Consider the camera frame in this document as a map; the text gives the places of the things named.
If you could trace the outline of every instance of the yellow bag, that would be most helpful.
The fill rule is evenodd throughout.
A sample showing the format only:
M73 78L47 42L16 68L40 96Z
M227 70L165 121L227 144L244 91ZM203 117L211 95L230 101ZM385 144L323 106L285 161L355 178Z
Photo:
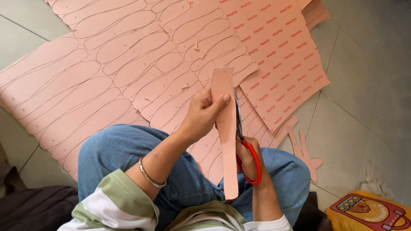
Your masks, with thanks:
M354 191L327 209L335 231L411 231L411 208L365 191Z

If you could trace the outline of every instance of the bracelet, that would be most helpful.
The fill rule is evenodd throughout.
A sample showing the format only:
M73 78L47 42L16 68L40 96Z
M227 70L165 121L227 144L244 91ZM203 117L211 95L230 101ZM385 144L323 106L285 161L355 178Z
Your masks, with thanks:
M150 182L152 185L156 186L157 188L162 188L162 187L166 186L167 180L164 182L164 184L160 185L160 184L157 184L156 182L154 182L154 181L147 175L147 173L145 172L145 170L144 170L144 168L143 168L142 160L143 160L143 157L140 157L140 158L139 158L139 167L140 167L141 173L144 175L144 177L146 178L146 180L147 180L148 182Z

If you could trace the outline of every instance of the hand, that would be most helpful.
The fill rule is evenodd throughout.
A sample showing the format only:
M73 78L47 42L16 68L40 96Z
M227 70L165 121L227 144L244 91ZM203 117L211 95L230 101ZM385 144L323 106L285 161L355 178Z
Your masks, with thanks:
M220 95L215 102L211 98L211 87L197 92L190 101L188 112L181 126L180 135L191 144L207 135L214 126L217 115L230 102L229 94Z
M261 165L261 172L266 173L266 167L264 165L263 157L261 155L261 148L260 145L258 144L257 139L252 138L252 137L244 137L245 140L247 141L247 144L252 144L254 147L254 150L257 153L258 159L260 160L260 165ZM246 146L244 146L240 142L240 138L236 137L236 153L238 157L241 159L242 162L242 171L244 174L250 179L250 180L256 180L257 178L257 170L256 170L256 165L253 159L253 156L251 156L250 151Z

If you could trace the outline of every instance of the blue denim jeans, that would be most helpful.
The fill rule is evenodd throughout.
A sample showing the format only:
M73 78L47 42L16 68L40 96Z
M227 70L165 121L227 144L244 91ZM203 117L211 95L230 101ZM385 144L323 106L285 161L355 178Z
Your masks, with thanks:
M139 157L148 154L167 136L157 129L137 125L113 125L91 136L79 154L79 200L92 194L109 173L117 169L126 171L135 165ZM274 148L262 148L261 152L281 210L293 226L308 196L309 170L288 152ZM165 229L184 208L224 199L222 190L223 180L219 186L212 184L201 174L194 158L184 152L154 200L160 210L156 230ZM238 174L238 190L238 198L231 206L250 222L253 189L242 173Z

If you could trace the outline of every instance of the person's right hand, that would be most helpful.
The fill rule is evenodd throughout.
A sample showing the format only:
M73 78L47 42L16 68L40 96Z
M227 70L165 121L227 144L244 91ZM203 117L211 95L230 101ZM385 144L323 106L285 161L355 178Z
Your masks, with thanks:
M258 144L257 139L252 138L252 137L246 137L246 136L244 138L247 141L247 144L250 143L253 145L254 150L257 153L258 159L260 160L261 172L265 173L267 170L264 165L263 157L261 155L261 148L260 148L260 145ZM256 170L256 165L254 163L253 156L251 155L248 148L240 142L239 137L236 138L236 153L241 159L241 162L242 162L241 167L242 167L242 171L244 172L244 174L250 180L255 180L257 178L257 170Z

